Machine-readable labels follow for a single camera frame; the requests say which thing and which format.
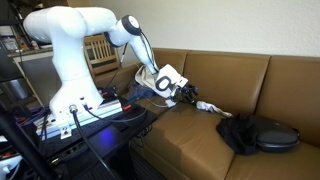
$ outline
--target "wooden chair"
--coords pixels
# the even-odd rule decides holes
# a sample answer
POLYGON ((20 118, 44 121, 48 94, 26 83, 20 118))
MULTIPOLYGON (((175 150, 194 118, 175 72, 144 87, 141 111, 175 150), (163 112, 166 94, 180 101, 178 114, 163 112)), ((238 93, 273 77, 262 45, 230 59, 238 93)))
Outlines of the wooden chair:
POLYGON ((104 34, 85 37, 83 49, 94 82, 121 69, 117 50, 110 46, 104 34))

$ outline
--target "table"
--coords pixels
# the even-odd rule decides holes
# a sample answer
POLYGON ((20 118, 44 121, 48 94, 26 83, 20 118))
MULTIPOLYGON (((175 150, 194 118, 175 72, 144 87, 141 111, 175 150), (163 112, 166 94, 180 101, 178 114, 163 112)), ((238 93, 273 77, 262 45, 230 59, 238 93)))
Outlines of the table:
MULTIPOLYGON (((151 125, 157 116, 136 105, 126 111, 108 117, 106 120, 98 120, 82 126, 90 143, 110 163, 110 167, 121 174, 123 179, 136 179, 132 161, 129 154, 129 141, 140 131, 151 125), (108 122, 114 118, 119 120, 137 119, 129 122, 108 122)), ((57 172, 63 172, 62 179, 79 179, 92 170, 98 163, 97 158, 88 149, 84 141, 77 135, 77 129, 73 130, 71 139, 60 140, 59 137, 50 138, 45 143, 43 156, 57 172)), ((23 179, 32 179, 34 174, 25 172, 23 179)))

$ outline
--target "black pouch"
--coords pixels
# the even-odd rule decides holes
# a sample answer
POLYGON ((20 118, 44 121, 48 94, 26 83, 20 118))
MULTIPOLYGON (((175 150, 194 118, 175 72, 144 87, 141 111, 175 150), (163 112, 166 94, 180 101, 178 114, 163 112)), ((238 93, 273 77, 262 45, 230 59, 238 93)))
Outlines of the black pouch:
POLYGON ((299 133, 265 117, 250 116, 257 132, 256 146, 261 151, 282 153, 299 144, 299 133))

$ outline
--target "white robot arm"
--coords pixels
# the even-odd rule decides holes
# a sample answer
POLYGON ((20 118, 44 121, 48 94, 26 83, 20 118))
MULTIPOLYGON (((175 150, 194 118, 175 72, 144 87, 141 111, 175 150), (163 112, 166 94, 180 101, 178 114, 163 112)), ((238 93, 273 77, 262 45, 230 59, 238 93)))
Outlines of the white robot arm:
POLYGON ((138 21, 132 16, 125 16, 117 21, 114 13, 105 8, 71 8, 56 6, 30 13, 25 21, 26 32, 35 40, 51 42, 53 45, 53 64, 61 79, 62 87, 50 101, 51 113, 56 120, 70 121, 71 105, 78 111, 92 111, 102 103, 103 98, 91 78, 83 54, 85 36, 107 33, 107 39, 114 46, 129 43, 138 59, 146 65, 157 80, 160 92, 167 90, 169 84, 184 86, 187 82, 179 81, 182 77, 172 67, 159 70, 149 45, 145 43, 138 21))

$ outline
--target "wall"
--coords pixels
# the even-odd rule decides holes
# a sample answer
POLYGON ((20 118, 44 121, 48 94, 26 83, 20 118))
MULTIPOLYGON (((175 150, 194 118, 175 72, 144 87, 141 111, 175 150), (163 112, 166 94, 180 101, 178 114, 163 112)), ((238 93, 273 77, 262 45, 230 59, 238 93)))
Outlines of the wall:
POLYGON ((320 56, 319 0, 90 2, 135 16, 152 47, 320 56))

